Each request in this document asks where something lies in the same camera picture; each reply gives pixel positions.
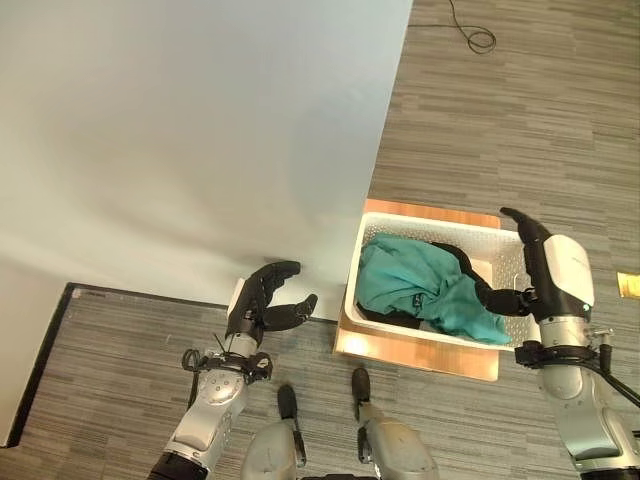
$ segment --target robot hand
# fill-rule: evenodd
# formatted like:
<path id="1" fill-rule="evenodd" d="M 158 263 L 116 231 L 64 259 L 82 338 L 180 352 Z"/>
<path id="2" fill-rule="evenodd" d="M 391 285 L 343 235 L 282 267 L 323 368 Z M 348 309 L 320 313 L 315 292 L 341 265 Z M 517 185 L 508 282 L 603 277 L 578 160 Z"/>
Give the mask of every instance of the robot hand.
<path id="1" fill-rule="evenodd" d="M 306 321 L 318 301 L 316 295 L 311 294 L 297 304 L 268 306 L 273 293 L 298 273 L 300 263 L 291 261 L 271 263 L 253 273 L 233 305 L 225 336 L 244 333 L 260 345 L 265 331 L 288 330 Z"/>

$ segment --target wire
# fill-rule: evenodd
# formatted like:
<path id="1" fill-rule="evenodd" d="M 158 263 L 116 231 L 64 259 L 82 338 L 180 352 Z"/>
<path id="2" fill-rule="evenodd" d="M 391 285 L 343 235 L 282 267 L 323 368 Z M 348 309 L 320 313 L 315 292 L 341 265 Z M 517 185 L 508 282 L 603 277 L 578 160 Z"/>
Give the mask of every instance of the wire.
<path id="1" fill-rule="evenodd" d="M 497 39 L 491 30 L 480 25 L 461 25 L 456 17 L 456 6 L 453 0 L 449 0 L 451 4 L 451 15 L 453 16 L 453 25 L 445 25 L 441 23 L 431 23 L 426 25 L 410 24 L 409 27 L 424 27 L 424 28 L 455 28 L 467 41 L 467 47 L 473 53 L 478 55 L 485 55 L 491 53 L 496 48 Z"/>

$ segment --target gray carpet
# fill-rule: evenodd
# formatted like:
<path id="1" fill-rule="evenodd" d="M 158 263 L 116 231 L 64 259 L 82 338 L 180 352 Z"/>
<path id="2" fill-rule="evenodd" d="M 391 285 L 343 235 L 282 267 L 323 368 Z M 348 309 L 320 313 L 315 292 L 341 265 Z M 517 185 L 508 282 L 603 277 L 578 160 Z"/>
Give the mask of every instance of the gray carpet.
<path id="1" fill-rule="evenodd" d="M 0 452 L 0 478 L 144 479 L 181 418 L 191 377 L 185 348 L 213 344 L 223 310 L 79 289 L 64 317 L 21 446 Z M 271 382 L 250 387 L 217 478 L 238 478 L 251 435 L 277 419 L 279 385 L 295 386 L 309 462 L 302 475 L 371 473 L 356 459 L 350 373 L 359 360 L 332 356 L 335 326 L 313 320 L 265 337 Z M 575 479 L 535 374 L 504 354 L 486 383 L 366 363 L 373 400 L 421 432 L 443 479 Z M 615 369 L 638 387 L 616 352 Z M 631 407 L 618 401 L 635 427 Z"/>

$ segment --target black cable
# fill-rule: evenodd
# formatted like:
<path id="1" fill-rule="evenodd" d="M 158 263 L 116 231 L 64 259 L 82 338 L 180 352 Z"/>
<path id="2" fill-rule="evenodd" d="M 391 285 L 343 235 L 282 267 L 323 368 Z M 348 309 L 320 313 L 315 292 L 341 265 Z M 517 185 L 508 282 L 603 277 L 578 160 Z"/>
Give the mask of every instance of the black cable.
<path id="1" fill-rule="evenodd" d="M 579 360 L 570 360 L 564 358 L 555 358 L 552 360 L 545 360 L 540 363 L 541 365 L 571 365 L 574 367 L 584 367 L 592 370 L 593 372 L 600 375 L 609 385 L 611 385 L 620 395 L 633 403 L 636 407 L 640 408 L 640 395 L 629 388 L 627 385 L 622 383 L 620 380 L 615 378 L 610 373 L 607 374 L 603 372 L 600 367 L 587 362 L 582 362 Z"/>
<path id="2" fill-rule="evenodd" d="M 460 31 L 462 36 L 467 41 L 467 47 L 473 53 L 478 55 L 485 55 L 492 52 L 496 48 L 496 36 L 491 30 L 480 25 L 460 25 L 456 17 L 456 6 L 453 4 L 453 0 L 449 0 L 451 4 L 451 14 L 453 16 L 453 25 L 445 25 L 440 23 L 432 23 L 426 25 L 409 24 L 409 27 L 424 27 L 424 28 L 456 28 Z"/>
<path id="3" fill-rule="evenodd" d="M 198 381 L 200 380 L 199 368 L 201 366 L 201 361 L 200 352 L 194 348 L 189 348 L 182 354 L 182 368 L 189 372 L 193 372 L 191 392 L 189 393 L 189 400 L 187 401 L 187 410 L 191 408 L 191 405 L 196 401 L 196 396 L 198 395 Z"/>

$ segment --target yellow object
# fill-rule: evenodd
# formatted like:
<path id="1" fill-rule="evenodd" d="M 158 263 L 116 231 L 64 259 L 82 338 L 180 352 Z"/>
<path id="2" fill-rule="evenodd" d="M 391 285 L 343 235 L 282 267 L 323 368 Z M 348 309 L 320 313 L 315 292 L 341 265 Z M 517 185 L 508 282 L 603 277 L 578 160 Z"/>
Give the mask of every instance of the yellow object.
<path id="1" fill-rule="evenodd" d="M 620 296 L 640 299 L 640 275 L 618 272 Z"/>

